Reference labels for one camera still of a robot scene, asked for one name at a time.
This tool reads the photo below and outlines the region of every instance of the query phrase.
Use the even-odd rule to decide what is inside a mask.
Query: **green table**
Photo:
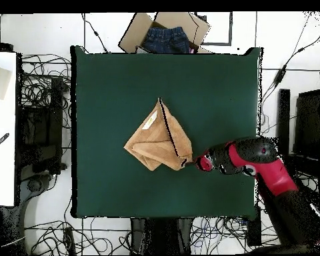
[[[255,136],[260,50],[247,55],[86,54],[71,47],[73,215],[255,216],[254,179],[194,166],[150,171],[123,146],[161,97],[193,155]]]

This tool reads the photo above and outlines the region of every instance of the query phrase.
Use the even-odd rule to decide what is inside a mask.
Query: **folded towel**
[[[160,164],[178,171],[192,161],[191,142],[161,98],[124,149],[151,171]]]

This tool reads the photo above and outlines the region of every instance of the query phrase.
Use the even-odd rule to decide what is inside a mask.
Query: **jeans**
[[[182,27],[174,29],[152,27],[148,30],[142,47],[157,54],[189,53],[189,39]]]

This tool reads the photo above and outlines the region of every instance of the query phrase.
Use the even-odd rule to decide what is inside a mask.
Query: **black cord bundle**
[[[115,248],[113,248],[112,242],[110,240],[108,240],[107,238],[94,237],[93,230],[92,230],[92,224],[93,224],[94,220],[96,219],[96,217],[93,218],[93,220],[91,221],[91,224],[90,224],[91,237],[88,237],[83,231],[80,231],[78,229],[74,229],[74,227],[66,220],[66,216],[65,216],[67,210],[69,209],[70,203],[71,203],[71,198],[70,198],[69,204],[64,212],[64,221],[52,221],[52,222],[38,224],[38,225],[35,225],[32,227],[25,228],[25,230],[26,229],[34,229],[34,228],[38,228],[42,225],[50,225],[50,224],[58,223],[58,225],[56,227],[48,227],[46,229],[46,231],[44,232],[44,234],[42,234],[42,236],[40,236],[40,238],[38,238],[36,244],[34,244],[31,248],[31,255],[67,256],[67,255],[69,255],[69,250],[70,250],[72,244],[74,244],[74,246],[76,247],[75,254],[77,254],[77,255],[83,254],[83,250],[88,247],[93,247],[95,252],[98,255],[113,255],[114,252],[121,247],[124,247],[127,250],[129,250],[130,252],[137,254],[137,251],[133,250],[130,246],[129,236],[132,233],[131,231],[128,231],[126,236],[119,237],[120,245]],[[73,233],[76,233],[85,239],[80,241],[79,243],[71,242],[65,234],[66,227],[70,227]],[[56,234],[56,232],[60,232],[60,231],[63,232],[62,237],[57,236],[57,234]],[[99,241],[101,241],[100,243],[103,243],[103,248],[101,248],[101,247],[98,248]],[[36,248],[41,244],[45,244],[47,246],[48,250],[46,250],[42,253],[36,253],[35,252]]]
[[[55,56],[56,58],[42,62],[42,56]],[[28,61],[28,59],[36,58],[38,61]],[[70,60],[60,57],[54,54],[44,54],[44,55],[26,55],[23,56],[23,64],[29,64],[33,66],[33,70],[29,73],[23,73],[23,80],[22,80],[22,94],[21,94],[21,104],[22,106],[32,106],[32,107],[51,107],[51,79],[53,77],[62,78],[64,82],[64,93],[69,92],[70,90],[70,83],[71,83],[71,76],[70,72],[71,69],[69,65],[71,64]],[[45,72],[45,65],[48,64],[64,64],[66,68],[59,71],[49,71]],[[69,124],[69,120],[71,120],[70,111],[71,111],[71,104],[70,98],[66,98],[64,95],[63,104],[58,105],[61,107],[64,115],[63,120],[65,121],[65,125],[62,123],[64,129],[70,130],[71,134],[71,126]],[[31,122],[31,126],[34,126],[34,121],[32,119],[29,120]],[[62,156],[66,153],[66,151],[70,148],[71,142],[65,147],[65,152]]]
[[[211,220],[215,219],[213,225],[210,224]],[[206,254],[212,254],[217,251],[220,242],[226,238],[234,238],[238,241],[244,253],[254,250],[257,247],[249,247],[246,243],[247,231],[245,230],[246,222],[242,217],[203,217],[201,219],[201,226],[192,225],[191,228],[191,243],[190,246],[194,247],[194,254],[202,254],[203,246],[205,246]],[[264,229],[262,230],[262,236],[272,237],[262,242],[262,246],[270,246],[273,241],[278,239],[273,227],[266,227],[263,223]],[[263,233],[267,230],[273,232],[273,234]]]

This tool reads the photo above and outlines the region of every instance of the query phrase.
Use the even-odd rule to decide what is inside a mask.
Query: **wire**
[[[263,102],[262,102],[262,104],[261,104],[261,115],[264,116],[264,123],[262,123],[261,125],[264,125],[266,119],[268,119],[268,128],[267,128],[266,130],[262,131],[261,134],[263,134],[263,133],[268,133],[269,130],[270,130],[272,127],[274,127],[274,126],[277,125],[277,124],[275,124],[274,126],[270,127],[269,117],[268,117],[266,114],[264,114],[264,112],[263,112],[263,106],[264,106],[264,103],[265,103],[265,101],[267,100],[267,98],[274,92],[274,90],[276,89],[276,87],[278,86],[278,84],[280,84],[280,82],[282,82],[282,80],[283,80],[283,78],[284,78],[284,76],[285,76],[285,72],[286,72],[286,68],[287,68],[288,63],[290,62],[290,60],[291,60],[296,54],[302,52],[303,50],[305,50],[306,48],[312,46],[313,44],[315,44],[316,42],[318,42],[318,40],[320,40],[320,36],[319,36],[314,42],[312,42],[312,43],[308,44],[307,46],[302,47],[302,48],[300,48],[299,50],[295,51],[296,48],[297,48],[297,45],[299,44],[299,41],[300,41],[300,38],[301,38],[301,36],[302,36],[302,34],[303,34],[303,31],[304,31],[304,29],[305,29],[305,26],[306,26],[306,24],[307,24],[307,22],[308,22],[309,16],[308,16],[308,18],[307,18],[307,20],[306,20],[305,25],[303,26],[302,32],[301,32],[301,34],[300,34],[300,36],[299,36],[299,39],[297,40],[297,43],[296,43],[296,46],[295,46],[295,49],[294,49],[293,54],[290,56],[290,58],[287,60],[287,62],[283,65],[283,67],[282,67],[280,70],[278,70],[278,72],[277,72],[277,74],[276,74],[276,76],[275,76],[275,78],[274,78],[271,86],[268,88],[268,90],[270,90],[270,88],[272,88],[272,85],[273,85],[273,90],[272,90],[272,92],[270,92],[270,94],[268,94],[268,96],[266,96],[266,94],[267,94],[267,92],[268,92],[268,90],[267,90],[266,93],[265,93],[264,96],[263,96],[263,98],[264,98],[265,96],[266,96],[266,97],[265,97],[265,99],[263,100]]]
[[[304,116],[308,116],[308,115],[312,115],[312,114],[315,114],[315,113],[317,113],[317,111],[310,112],[309,114],[304,113],[303,115]],[[298,115],[292,116],[292,117],[289,118],[289,120],[292,120],[292,119],[294,119],[294,118],[296,118],[296,117],[298,117],[300,115],[302,115],[302,114],[298,114]],[[262,131],[261,134],[268,133],[270,129],[272,129],[273,127],[276,127],[277,125],[278,125],[278,123],[272,125],[271,127],[268,127],[266,130]]]
[[[88,23],[88,24],[90,25],[91,29],[93,30],[93,34],[96,35],[96,36],[99,38],[99,40],[100,40],[100,42],[101,42],[101,44],[102,44],[102,46],[103,46],[104,51],[105,51],[106,53],[108,53],[108,50],[107,50],[107,48],[105,48],[105,46],[104,46],[104,44],[103,44],[103,42],[102,42],[102,40],[101,40],[101,38],[100,38],[100,36],[99,36],[99,33],[96,32],[96,30],[94,30],[94,28],[93,28],[93,25],[84,18],[84,14],[81,14],[81,16],[82,16],[82,19],[84,20],[84,22],[85,22],[85,23]]]
[[[297,48],[297,46],[298,46],[298,44],[299,44],[299,42],[300,42],[300,38],[301,38],[301,36],[302,36],[302,34],[303,34],[303,31],[305,30],[305,27],[306,27],[306,25],[307,25],[307,23],[308,23],[308,20],[309,20],[309,17],[311,16],[311,14],[312,14],[312,12],[309,13],[309,15],[308,15],[308,17],[307,17],[307,20],[306,20],[306,22],[305,22],[305,25],[304,25],[303,28],[302,28],[302,31],[301,31],[300,36],[299,36],[299,39],[298,39],[297,42],[296,42],[296,46],[295,46],[295,48],[294,48],[294,51],[293,51],[293,53],[291,54],[292,56],[293,56],[293,54],[294,54],[294,52],[295,52],[295,50],[296,50],[296,48]]]
[[[52,188],[54,188],[56,186],[57,178],[58,178],[58,175],[56,175],[55,183],[53,184],[53,186],[51,188],[47,189],[46,191],[50,191],[50,190],[52,190]]]
[[[25,238],[25,236],[24,237],[21,237],[20,239],[17,239],[16,241],[12,241],[11,243],[8,243],[8,244],[6,244],[6,245],[2,245],[1,247],[6,247],[6,246],[8,246],[8,245],[12,245],[12,244],[14,244],[14,243],[17,243],[18,241],[21,241],[22,239],[24,239]]]

